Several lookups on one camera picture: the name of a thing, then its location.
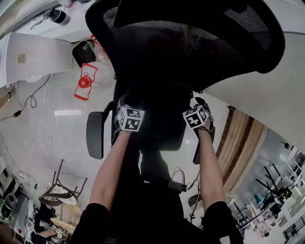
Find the office chair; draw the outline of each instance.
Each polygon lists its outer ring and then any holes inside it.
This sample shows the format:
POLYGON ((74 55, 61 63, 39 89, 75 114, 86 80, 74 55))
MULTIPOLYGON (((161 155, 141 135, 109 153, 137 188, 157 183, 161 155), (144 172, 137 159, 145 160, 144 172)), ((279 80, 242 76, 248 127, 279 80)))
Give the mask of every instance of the office chair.
POLYGON ((268 73, 285 50, 283 31, 262 0, 98 0, 85 18, 117 79, 113 101, 88 118, 87 147, 96 159, 103 158, 110 111, 115 142, 123 95, 126 104, 145 111, 132 135, 139 149, 177 151, 193 91, 240 74, 268 73))

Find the black t-shirt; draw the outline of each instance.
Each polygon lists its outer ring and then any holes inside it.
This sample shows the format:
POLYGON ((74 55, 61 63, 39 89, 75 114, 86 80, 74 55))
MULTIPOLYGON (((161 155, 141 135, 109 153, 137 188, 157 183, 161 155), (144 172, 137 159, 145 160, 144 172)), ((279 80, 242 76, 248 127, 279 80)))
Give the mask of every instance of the black t-shirt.
POLYGON ((184 219, 179 194, 155 190, 149 184, 140 195, 132 193, 132 189, 124 192, 121 204, 112 206, 111 214, 100 204, 89 204, 71 244, 243 243, 225 202, 216 202, 206 210, 202 231, 184 219))

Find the black sleeve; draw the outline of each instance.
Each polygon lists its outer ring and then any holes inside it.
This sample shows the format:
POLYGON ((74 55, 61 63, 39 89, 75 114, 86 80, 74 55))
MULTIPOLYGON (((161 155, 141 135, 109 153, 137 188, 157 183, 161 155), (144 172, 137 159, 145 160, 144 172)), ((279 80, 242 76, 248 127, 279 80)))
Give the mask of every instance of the black sleeve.
POLYGON ((203 218, 203 231, 209 243, 220 243, 220 240, 223 243, 244 243, 225 202, 216 202, 208 207, 203 218), (224 242, 226 238, 230 238, 230 242, 224 242))
POLYGON ((110 234, 110 214, 106 207, 97 203, 87 206, 73 233, 71 244, 95 243, 110 234))

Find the equipment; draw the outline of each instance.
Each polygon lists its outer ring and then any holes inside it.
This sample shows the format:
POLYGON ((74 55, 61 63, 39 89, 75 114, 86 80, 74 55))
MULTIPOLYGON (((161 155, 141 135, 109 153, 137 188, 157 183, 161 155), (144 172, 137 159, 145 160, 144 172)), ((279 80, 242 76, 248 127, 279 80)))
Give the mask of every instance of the equipment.
POLYGON ((235 75, 268 73, 285 49, 281 27, 262 0, 98 0, 86 22, 117 79, 113 102, 88 117, 87 147, 96 159, 103 157, 109 111, 115 142, 115 108, 122 96, 145 111, 132 134, 139 150, 177 151, 193 91, 235 75))

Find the white cube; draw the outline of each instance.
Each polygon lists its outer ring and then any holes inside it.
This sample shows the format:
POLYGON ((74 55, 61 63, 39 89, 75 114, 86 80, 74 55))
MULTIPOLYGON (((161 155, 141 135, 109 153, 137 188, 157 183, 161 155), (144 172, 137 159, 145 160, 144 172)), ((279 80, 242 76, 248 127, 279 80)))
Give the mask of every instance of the white cube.
POLYGON ((118 120, 123 131, 137 132, 144 117, 144 111, 132 108, 121 108, 118 120))
POLYGON ((188 125, 195 129, 197 127, 203 126, 208 118, 208 114, 203 109, 202 105, 199 105, 193 109, 185 111, 183 117, 188 125))

